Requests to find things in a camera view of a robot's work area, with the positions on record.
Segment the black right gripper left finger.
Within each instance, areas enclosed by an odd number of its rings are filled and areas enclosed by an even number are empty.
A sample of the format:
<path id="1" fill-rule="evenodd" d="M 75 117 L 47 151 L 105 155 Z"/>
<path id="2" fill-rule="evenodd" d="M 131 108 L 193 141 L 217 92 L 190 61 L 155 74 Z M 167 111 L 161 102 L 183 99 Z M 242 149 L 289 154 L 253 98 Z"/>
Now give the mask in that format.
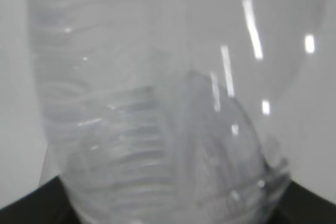
<path id="1" fill-rule="evenodd" d="M 80 223 L 58 176 L 1 208 L 1 223 Z"/>

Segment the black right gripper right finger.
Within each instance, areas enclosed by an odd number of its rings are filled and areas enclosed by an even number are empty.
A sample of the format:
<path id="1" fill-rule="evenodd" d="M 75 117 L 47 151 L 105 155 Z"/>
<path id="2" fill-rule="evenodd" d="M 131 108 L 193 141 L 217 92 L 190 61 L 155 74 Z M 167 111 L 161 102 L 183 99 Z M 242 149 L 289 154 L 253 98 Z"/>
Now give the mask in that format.
<path id="1" fill-rule="evenodd" d="M 284 189 L 268 223 L 335 223 L 335 204 L 289 178 L 277 178 L 267 191 Z"/>

